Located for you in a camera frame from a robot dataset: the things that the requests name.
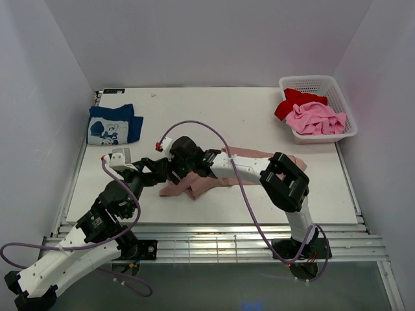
clothing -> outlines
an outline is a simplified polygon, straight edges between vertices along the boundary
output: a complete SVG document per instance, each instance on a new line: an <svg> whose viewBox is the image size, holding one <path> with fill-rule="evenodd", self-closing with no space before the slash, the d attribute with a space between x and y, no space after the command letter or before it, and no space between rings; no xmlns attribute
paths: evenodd
<svg viewBox="0 0 415 311"><path fill-rule="evenodd" d="M230 151L232 155L251 158L272 157L274 155L266 152L236 147L230 147ZM301 159L294 157L293 155L289 155L289 158L301 170L305 170L307 168L307 165ZM243 184L255 185L255 183L252 183L250 181L244 181ZM178 185L175 185L174 183L169 181L169 184L160 190L159 195L178 196L179 194L184 192L192 200L196 200L209 189L232 185L238 185L238 180L236 178L203 178L194 172L190 172L188 173L188 175L186 175L186 177L180 180Z"/></svg>
<svg viewBox="0 0 415 311"><path fill-rule="evenodd" d="M285 89L285 98L281 104L278 105L274 115L279 120L284 120L285 117L292 111L292 107L297 104L299 106L304 105L308 102L321 102L323 105L328 105L327 97L318 96L315 94L301 93L296 89Z"/></svg>
<svg viewBox="0 0 415 311"><path fill-rule="evenodd" d="M88 144L129 144L138 141L143 117L134 116L134 107L127 104L111 109L94 106L89 109Z"/></svg>
<svg viewBox="0 0 415 311"><path fill-rule="evenodd" d="M287 125L301 135L341 134L346 127L346 114L335 113L319 102L294 105L287 115Z"/></svg>

gray floor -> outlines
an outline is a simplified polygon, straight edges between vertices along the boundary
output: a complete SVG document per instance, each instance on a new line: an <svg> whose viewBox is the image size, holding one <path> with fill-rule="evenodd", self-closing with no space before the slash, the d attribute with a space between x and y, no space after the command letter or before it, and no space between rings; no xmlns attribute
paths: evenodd
<svg viewBox="0 0 415 311"><path fill-rule="evenodd" d="M312 284L264 277L290 276L283 264L142 265L155 291L142 298L94 272L79 280L53 310L391 310L375 262L330 263Z"/></svg>

white table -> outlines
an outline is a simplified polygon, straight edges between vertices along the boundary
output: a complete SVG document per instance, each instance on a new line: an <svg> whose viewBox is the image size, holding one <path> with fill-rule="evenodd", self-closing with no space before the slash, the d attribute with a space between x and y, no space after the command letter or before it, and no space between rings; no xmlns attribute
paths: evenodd
<svg viewBox="0 0 415 311"><path fill-rule="evenodd" d="M127 145L132 160L158 159L155 142L172 124L193 119L208 123L230 146L264 152L284 152L303 159L310 178L309 206L313 220L321 224L356 224L355 209L334 144L294 144L291 129L274 116L281 102L276 87L195 87L126 89L124 94L103 95L100 106L116 108L134 104L136 115L144 116L141 140ZM209 130L182 125L169 134L187 135L202 148L221 148ZM102 171L100 158L112 146L88 146L82 162L67 222L75 223L91 207L111 179ZM139 199L141 223L152 224L251 224L238 187L211 189L197 201L185 194L160 198L164 184L145 188ZM284 212L269 200L262 186L247 186L246 192L262 224L287 224Z"/></svg>

white laundry basket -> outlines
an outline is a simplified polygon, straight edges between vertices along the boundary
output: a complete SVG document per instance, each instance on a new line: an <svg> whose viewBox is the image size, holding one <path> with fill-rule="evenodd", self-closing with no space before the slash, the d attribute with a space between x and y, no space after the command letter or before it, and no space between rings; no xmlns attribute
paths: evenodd
<svg viewBox="0 0 415 311"><path fill-rule="evenodd" d="M354 136L357 126L343 94L332 76L286 76L279 80L283 100L285 100L284 89L296 89L302 93L312 93L325 96L329 106L336 113L344 112L347 115L346 128L342 134L336 135L300 135L292 130L294 139L298 144L335 143L342 138Z"/></svg>

folded blue cloth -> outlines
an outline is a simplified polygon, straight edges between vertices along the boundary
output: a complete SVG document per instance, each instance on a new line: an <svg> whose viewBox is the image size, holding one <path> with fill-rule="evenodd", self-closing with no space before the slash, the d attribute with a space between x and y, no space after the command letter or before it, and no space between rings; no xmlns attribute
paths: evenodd
<svg viewBox="0 0 415 311"><path fill-rule="evenodd" d="M143 117L134 116L127 104L111 109L94 106L89 109L87 144L129 144L140 139Z"/></svg>

